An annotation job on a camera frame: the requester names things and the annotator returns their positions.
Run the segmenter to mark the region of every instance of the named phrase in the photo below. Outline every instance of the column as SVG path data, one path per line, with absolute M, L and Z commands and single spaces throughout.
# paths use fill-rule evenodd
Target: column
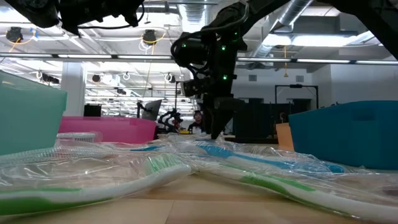
M 81 62 L 64 62 L 61 90 L 68 92 L 67 109 L 64 116 L 83 116 L 85 108 L 87 73 Z

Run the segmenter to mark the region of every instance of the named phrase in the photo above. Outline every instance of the wooden table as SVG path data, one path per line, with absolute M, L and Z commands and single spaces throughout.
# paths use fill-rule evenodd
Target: wooden table
M 4 224 L 289 224 L 365 223 L 308 208 L 277 194 L 214 177 L 191 175 L 113 202 L 19 218 Z

